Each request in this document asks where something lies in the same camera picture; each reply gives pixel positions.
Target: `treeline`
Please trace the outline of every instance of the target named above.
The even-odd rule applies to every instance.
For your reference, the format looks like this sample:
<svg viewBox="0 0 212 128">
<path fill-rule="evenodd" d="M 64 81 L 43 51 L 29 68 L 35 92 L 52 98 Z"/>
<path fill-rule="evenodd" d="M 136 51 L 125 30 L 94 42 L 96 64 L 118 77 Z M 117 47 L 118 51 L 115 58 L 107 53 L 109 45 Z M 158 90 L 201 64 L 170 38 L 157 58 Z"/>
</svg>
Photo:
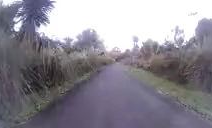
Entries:
<svg viewBox="0 0 212 128">
<path fill-rule="evenodd" d="M 212 94 L 212 19 L 200 20 L 195 36 L 187 41 L 178 26 L 172 32 L 172 39 L 160 44 L 148 39 L 141 47 L 137 45 L 138 37 L 133 37 L 133 49 L 117 59 Z"/>
<path fill-rule="evenodd" d="M 22 0 L 4 5 L 0 1 L 0 121 L 5 124 L 19 123 L 33 109 L 39 111 L 38 101 L 50 90 L 60 93 L 60 86 L 112 62 L 94 29 L 84 30 L 74 41 L 37 32 L 50 22 L 54 3 Z M 14 29 L 17 23 L 19 31 Z"/>
</svg>

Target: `overcast sky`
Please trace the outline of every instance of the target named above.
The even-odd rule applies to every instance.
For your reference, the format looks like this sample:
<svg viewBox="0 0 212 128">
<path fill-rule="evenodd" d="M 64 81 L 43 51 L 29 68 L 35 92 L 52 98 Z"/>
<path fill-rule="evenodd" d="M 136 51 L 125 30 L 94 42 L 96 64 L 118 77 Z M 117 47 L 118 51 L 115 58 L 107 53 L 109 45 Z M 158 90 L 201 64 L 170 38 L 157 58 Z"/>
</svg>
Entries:
<svg viewBox="0 0 212 128">
<path fill-rule="evenodd" d="M 163 41 L 176 25 L 189 38 L 204 17 L 212 18 L 212 0 L 56 0 L 51 23 L 40 31 L 62 39 L 93 28 L 109 49 L 124 50 L 133 46 L 133 35 Z"/>
</svg>

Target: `road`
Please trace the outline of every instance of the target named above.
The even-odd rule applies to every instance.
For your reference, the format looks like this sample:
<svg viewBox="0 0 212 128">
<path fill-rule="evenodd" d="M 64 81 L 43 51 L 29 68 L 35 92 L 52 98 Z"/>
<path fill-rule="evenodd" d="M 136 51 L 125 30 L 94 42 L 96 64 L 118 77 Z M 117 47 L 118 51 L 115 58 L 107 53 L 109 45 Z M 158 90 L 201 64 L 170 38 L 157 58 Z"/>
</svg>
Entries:
<svg viewBox="0 0 212 128">
<path fill-rule="evenodd" d="M 123 65 L 113 64 L 23 127 L 212 128 L 212 125 L 127 74 Z"/>
</svg>

